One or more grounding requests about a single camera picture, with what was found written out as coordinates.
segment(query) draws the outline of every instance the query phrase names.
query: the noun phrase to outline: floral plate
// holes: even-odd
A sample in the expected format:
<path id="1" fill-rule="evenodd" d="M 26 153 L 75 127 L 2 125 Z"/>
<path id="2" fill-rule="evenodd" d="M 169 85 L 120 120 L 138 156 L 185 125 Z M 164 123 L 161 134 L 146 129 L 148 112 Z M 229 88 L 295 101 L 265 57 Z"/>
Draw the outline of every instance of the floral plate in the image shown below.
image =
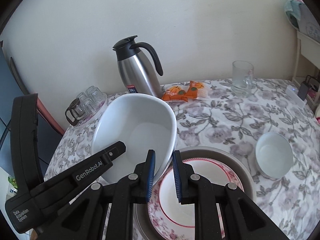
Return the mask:
<path id="1" fill-rule="evenodd" d="M 225 164 L 209 158 L 191 158 L 183 161 L 191 164 L 195 173 L 207 177 L 212 183 L 225 185 L 233 182 L 243 190 L 238 176 Z M 166 170 L 152 188 L 148 214 L 156 231 L 166 240 L 193 240 L 195 238 L 194 205 L 178 203 L 172 167 Z M 218 215 L 221 236 L 224 237 L 220 209 Z"/>

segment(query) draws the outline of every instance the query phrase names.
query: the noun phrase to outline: thermos handle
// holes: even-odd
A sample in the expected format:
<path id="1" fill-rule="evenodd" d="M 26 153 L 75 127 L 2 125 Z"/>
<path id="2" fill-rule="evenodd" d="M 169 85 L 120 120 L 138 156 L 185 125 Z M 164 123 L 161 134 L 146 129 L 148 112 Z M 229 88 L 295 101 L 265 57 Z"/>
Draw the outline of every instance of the thermos handle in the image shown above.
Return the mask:
<path id="1" fill-rule="evenodd" d="M 74 121 L 71 121 L 71 119 L 67 116 L 67 112 L 68 112 L 68 111 L 70 111 L 70 114 L 71 114 L 72 117 L 75 119 Z M 66 109 L 66 111 L 65 111 L 64 114 L 65 114 L 65 116 L 66 116 L 66 118 L 67 118 L 67 121 L 68 121 L 72 126 L 76 126 L 76 125 L 78 124 L 79 120 L 77 120 L 77 119 L 74 117 L 74 115 L 73 115 L 70 107 L 68 107 L 68 108 Z"/>
<path id="2" fill-rule="evenodd" d="M 130 46 L 130 49 L 136 49 L 136 48 L 144 48 L 147 51 L 149 51 L 149 53 L 151 54 L 151 57 L 153 59 L 153 62 L 155 63 L 156 71 L 158 72 L 158 74 L 160 76 L 163 76 L 162 66 L 161 66 L 160 60 L 158 58 L 158 55 L 157 55 L 155 49 L 150 44 L 145 43 L 145 42 L 138 42 L 138 43 Z"/>

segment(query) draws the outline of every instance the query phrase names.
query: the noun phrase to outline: floral tablecloth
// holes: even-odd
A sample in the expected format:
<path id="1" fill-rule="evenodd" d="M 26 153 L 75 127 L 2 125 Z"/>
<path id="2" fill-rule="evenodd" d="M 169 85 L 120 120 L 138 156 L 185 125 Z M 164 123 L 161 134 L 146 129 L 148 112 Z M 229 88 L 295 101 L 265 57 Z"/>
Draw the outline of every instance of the floral tablecloth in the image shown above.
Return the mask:
<path id="1" fill-rule="evenodd" d="M 258 206 L 289 239 L 307 239 L 320 220 L 320 126 L 312 111 L 298 108 L 285 94 L 290 81 L 256 78 L 248 98 L 232 93 L 230 79 L 204 82 L 211 86 L 210 99 L 169 103 L 177 118 L 176 148 L 210 146 L 231 153 L 251 173 Z M 111 95 L 108 104 L 123 94 Z M 67 129 L 45 180 L 91 155 L 99 118 L 81 129 Z M 294 152 L 294 166 L 281 179 L 265 178 L 255 166 L 255 145 L 269 131 L 285 136 Z M 97 181 L 105 185 L 101 177 Z M 142 239 L 135 225 L 133 237 Z"/>

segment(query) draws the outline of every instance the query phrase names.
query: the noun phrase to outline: upside-down glass cup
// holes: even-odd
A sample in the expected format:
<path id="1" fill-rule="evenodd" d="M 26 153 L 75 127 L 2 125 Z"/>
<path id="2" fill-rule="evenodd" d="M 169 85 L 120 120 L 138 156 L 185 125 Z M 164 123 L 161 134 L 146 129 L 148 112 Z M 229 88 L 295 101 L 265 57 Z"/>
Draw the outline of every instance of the upside-down glass cup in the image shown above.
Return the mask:
<path id="1" fill-rule="evenodd" d="M 80 98 L 80 102 L 83 103 L 88 97 L 85 93 L 81 92 L 79 95 L 77 95 L 77 98 Z"/>
<path id="2" fill-rule="evenodd" d="M 85 93 L 87 94 L 87 96 L 90 95 L 90 91 L 91 91 L 92 89 L 94 89 L 94 88 L 95 88 L 95 86 L 90 86 L 90 87 L 87 88 L 87 90 L 85 91 Z"/>
<path id="3" fill-rule="evenodd" d="M 239 97 L 251 95 L 253 65 L 237 60 L 232 63 L 232 91 Z"/>
<path id="4" fill-rule="evenodd" d="M 106 95 L 103 94 L 103 93 L 100 91 L 100 89 L 97 88 L 97 87 L 91 89 L 88 95 L 89 95 L 89 97 L 92 99 L 92 101 L 97 104 L 97 106 L 98 106 L 101 102 L 106 101 L 106 99 L 107 99 L 107 98 L 106 98 Z"/>
<path id="5" fill-rule="evenodd" d="M 95 114 L 97 105 L 90 98 L 87 98 L 83 101 L 83 106 L 88 116 Z"/>

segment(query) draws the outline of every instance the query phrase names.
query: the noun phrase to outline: white ceramic bowl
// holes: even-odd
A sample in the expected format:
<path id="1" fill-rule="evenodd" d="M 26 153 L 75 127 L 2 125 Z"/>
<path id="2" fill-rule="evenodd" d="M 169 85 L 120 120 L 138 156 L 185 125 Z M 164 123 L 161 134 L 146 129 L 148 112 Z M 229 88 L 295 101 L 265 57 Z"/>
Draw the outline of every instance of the white ceramic bowl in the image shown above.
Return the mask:
<path id="1" fill-rule="evenodd" d="M 102 114 L 91 151 L 124 142 L 126 152 L 102 175 L 108 183 L 116 183 L 146 160 L 149 149 L 155 150 L 155 184 L 170 164 L 176 138 L 176 117 L 167 103 L 150 95 L 126 94 L 116 98 Z"/>
<path id="2" fill-rule="evenodd" d="M 256 161 L 260 172 L 280 179 L 293 166 L 293 153 L 288 140 L 279 133 L 262 135 L 256 145 Z"/>

